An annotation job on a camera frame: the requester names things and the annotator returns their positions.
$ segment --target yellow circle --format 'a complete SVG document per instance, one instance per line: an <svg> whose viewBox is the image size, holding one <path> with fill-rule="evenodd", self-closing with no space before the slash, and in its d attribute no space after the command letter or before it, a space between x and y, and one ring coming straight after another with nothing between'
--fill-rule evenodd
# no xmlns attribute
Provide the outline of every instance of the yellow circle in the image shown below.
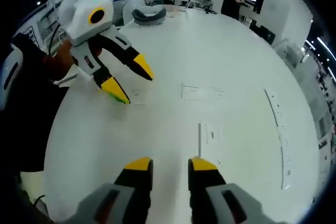
<svg viewBox="0 0 336 224"><path fill-rule="evenodd" d="M98 8L96 8L96 9L94 9L94 10L91 12L91 14L89 15L89 24L90 24L90 25L94 24L94 23L91 22L91 18L92 18L92 16L93 16L93 14L95 14L95 13L96 13L97 11L99 11L99 10L102 10L102 11L105 13L105 8L98 7Z"/></svg>

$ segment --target laptop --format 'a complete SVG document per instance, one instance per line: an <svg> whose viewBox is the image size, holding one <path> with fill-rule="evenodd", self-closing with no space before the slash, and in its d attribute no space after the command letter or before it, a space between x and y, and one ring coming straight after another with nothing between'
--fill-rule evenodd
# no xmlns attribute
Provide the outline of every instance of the laptop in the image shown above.
<svg viewBox="0 0 336 224"><path fill-rule="evenodd" d="M180 12L186 12L188 10L189 6L191 5L191 2L192 2L192 0L188 0L188 2L186 3L186 5L179 7L178 10Z"/></svg>

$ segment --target white tabletop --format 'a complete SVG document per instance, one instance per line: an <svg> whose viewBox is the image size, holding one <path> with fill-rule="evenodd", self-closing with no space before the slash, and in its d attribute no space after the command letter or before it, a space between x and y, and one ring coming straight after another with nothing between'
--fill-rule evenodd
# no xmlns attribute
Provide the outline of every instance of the white tabletop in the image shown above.
<svg viewBox="0 0 336 224"><path fill-rule="evenodd" d="M141 79L104 51L102 61L134 103L117 103L81 77L71 86L46 152L51 218L68 218L124 165L148 156L154 185L147 223L190 223L187 161L198 154L198 124L206 122L222 129L216 155L227 183L258 199L273 220L297 221L317 187L316 131L298 83L270 46L236 20L193 9L121 32L146 54L155 79ZM224 99L183 99L182 84L221 88ZM280 144L264 88L276 95L288 121L293 177L287 190L281 190Z"/></svg>

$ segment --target black cable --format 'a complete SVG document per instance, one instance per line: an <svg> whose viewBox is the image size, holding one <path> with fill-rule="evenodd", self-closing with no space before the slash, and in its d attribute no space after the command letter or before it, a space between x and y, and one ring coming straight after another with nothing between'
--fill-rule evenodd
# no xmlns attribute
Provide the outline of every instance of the black cable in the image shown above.
<svg viewBox="0 0 336 224"><path fill-rule="evenodd" d="M51 45L52 45L52 43L53 43L54 36L55 36L55 34L56 34L56 32L57 32L57 30L58 30L58 28L59 28L60 26L61 26L61 24L58 24L58 25L57 25L57 27L56 27L54 33L53 33L52 36L51 36L51 40L50 40L50 43L49 43L49 50L48 50L48 55L49 55L49 56L50 56L50 54L51 54Z"/></svg>
<svg viewBox="0 0 336 224"><path fill-rule="evenodd" d="M44 194L43 194L43 195L41 195L40 197L38 197L38 198L35 200L35 202L34 202L33 206L34 206L34 207L36 207L36 205L37 205L38 201L39 201L40 199L42 199L43 197L45 197L45 195L44 195Z"/></svg>

